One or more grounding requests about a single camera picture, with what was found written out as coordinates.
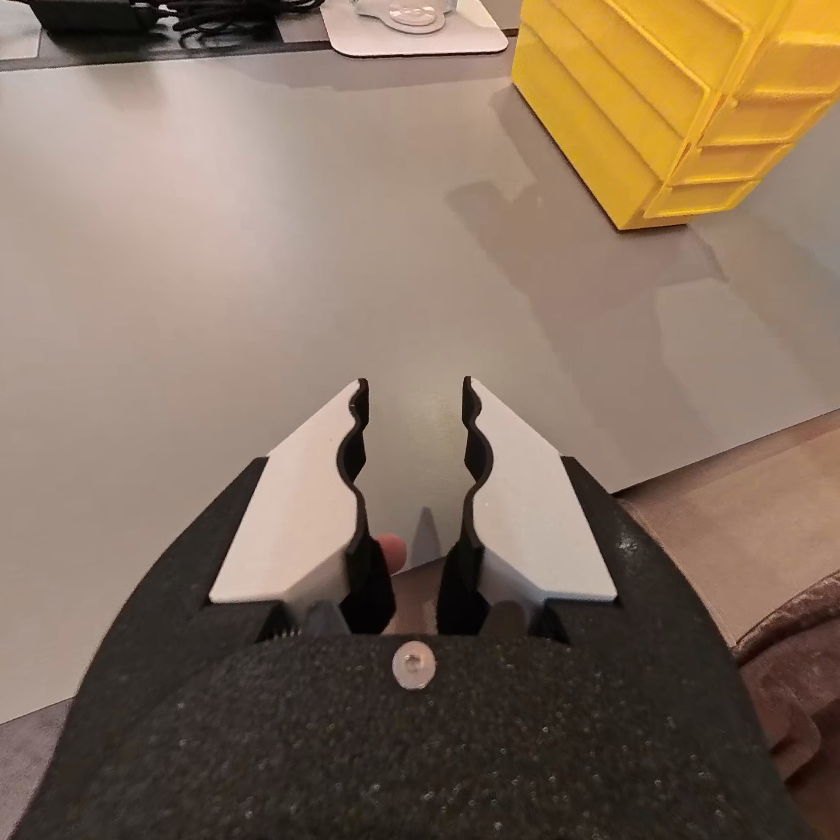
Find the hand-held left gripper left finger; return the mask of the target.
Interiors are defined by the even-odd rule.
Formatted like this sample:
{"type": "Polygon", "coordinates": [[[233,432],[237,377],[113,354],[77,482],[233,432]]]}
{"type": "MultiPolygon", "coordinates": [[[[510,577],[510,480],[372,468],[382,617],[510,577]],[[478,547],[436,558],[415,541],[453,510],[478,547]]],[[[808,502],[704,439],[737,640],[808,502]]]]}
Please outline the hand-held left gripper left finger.
{"type": "Polygon", "coordinates": [[[294,621],[350,593],[344,555],[361,501],[340,463],[366,425],[366,380],[353,380],[271,449],[217,578],[215,605],[280,602],[294,621]]]}

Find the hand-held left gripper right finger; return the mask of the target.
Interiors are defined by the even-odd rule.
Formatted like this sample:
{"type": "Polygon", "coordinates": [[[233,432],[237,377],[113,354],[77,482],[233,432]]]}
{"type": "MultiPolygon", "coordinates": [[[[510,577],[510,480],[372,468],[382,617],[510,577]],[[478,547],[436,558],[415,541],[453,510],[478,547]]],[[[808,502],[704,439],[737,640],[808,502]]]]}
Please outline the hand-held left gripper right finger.
{"type": "Polygon", "coordinates": [[[531,620],[547,601],[613,604],[616,585],[560,451],[477,378],[467,376],[467,585],[488,606],[531,620]]]}

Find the grey desk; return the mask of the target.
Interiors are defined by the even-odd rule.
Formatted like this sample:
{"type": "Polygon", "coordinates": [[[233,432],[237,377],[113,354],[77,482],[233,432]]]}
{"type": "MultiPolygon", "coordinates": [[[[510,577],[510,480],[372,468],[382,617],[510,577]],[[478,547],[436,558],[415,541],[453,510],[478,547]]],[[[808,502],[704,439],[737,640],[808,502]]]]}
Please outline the grey desk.
{"type": "Polygon", "coordinates": [[[514,50],[2,61],[2,722],[357,377],[414,564],[459,527],[465,375],[611,491],[838,408],[838,105],[736,209],[619,233],[514,50]]]}

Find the person's brown trousers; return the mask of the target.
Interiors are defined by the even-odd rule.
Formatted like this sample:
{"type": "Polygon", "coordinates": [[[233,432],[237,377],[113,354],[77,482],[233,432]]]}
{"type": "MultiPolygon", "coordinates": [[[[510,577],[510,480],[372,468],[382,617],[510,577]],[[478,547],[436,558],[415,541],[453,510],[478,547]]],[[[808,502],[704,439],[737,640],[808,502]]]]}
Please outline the person's brown trousers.
{"type": "Polygon", "coordinates": [[[773,766],[818,838],[839,838],[839,572],[732,650],[773,766]]]}

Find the black power adapter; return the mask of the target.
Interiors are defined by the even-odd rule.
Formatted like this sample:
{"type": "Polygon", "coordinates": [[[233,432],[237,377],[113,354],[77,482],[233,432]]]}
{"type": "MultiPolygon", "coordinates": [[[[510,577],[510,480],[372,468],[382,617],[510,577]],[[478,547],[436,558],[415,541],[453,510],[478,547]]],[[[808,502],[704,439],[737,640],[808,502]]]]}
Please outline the black power adapter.
{"type": "Polygon", "coordinates": [[[23,1],[50,35],[136,35],[154,17],[130,1],[23,1]]]}

